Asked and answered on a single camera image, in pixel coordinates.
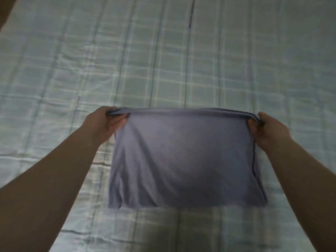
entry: person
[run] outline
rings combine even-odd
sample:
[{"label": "person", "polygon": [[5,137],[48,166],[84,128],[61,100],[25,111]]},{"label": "person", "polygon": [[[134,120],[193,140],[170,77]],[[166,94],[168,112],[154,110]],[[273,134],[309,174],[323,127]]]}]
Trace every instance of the person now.
[{"label": "person", "polygon": [[[100,107],[41,161],[0,189],[0,250],[48,251],[84,182],[98,147],[127,120]],[[336,247],[336,175],[295,143],[288,128],[260,112],[248,121],[288,201],[318,252]]]}]

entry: purple-gray fabric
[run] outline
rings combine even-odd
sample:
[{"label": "purple-gray fabric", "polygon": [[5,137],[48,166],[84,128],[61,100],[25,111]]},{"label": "purple-gray fabric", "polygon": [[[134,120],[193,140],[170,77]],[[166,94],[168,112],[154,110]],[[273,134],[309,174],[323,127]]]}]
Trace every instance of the purple-gray fabric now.
[{"label": "purple-gray fabric", "polygon": [[122,108],[110,208],[265,206],[251,113],[220,108]]}]

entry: checkered fabric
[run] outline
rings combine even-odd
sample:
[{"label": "checkered fabric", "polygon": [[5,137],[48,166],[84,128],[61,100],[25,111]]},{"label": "checkered fabric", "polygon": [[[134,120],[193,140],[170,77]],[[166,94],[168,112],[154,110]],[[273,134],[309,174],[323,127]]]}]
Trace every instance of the checkered fabric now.
[{"label": "checkered fabric", "polygon": [[[0,34],[0,186],[101,105],[262,110],[336,171],[335,0],[18,0]],[[266,155],[269,206],[111,210],[102,145],[56,251],[314,251]]]}]

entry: clothing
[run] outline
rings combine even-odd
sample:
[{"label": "clothing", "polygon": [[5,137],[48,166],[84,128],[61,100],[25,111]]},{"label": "clothing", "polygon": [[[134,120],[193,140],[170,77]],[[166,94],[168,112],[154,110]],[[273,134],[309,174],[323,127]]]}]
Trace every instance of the clothing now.
[{"label": "clothing", "polygon": [[120,109],[110,208],[265,206],[251,113],[220,108]]}]

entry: hand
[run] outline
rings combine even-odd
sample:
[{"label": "hand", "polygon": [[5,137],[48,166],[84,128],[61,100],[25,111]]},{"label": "hand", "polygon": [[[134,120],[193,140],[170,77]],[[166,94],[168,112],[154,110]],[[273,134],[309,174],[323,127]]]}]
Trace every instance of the hand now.
[{"label": "hand", "polygon": [[256,144],[266,153],[283,142],[292,140],[288,128],[283,123],[264,112],[259,112],[258,115],[265,125],[259,126],[252,118],[248,125]]},{"label": "hand", "polygon": [[106,116],[108,110],[115,109],[117,109],[117,107],[102,106],[91,114],[88,114],[81,126],[81,129],[91,133],[93,139],[99,146],[126,123],[127,114]]}]

